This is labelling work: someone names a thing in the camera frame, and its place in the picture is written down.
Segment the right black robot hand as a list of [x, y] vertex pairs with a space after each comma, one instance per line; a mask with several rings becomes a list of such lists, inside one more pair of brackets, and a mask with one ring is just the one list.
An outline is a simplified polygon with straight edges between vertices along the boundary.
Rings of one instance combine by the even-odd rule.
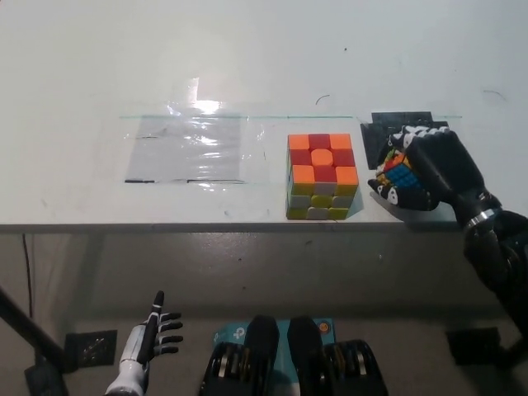
[[502, 211], [468, 150], [447, 127], [405, 125], [391, 134], [368, 185], [380, 198], [404, 210], [432, 211], [445, 203], [461, 227]]

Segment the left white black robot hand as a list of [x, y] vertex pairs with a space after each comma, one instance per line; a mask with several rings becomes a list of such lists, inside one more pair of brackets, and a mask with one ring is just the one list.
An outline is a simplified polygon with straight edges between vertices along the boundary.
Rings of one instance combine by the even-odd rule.
[[120, 357], [120, 363], [132, 361], [146, 368], [157, 356], [178, 352], [178, 343], [183, 341], [181, 335], [167, 335], [167, 332], [183, 327], [180, 313], [164, 313], [165, 294], [159, 291], [153, 301], [146, 320], [135, 326], [127, 339]]

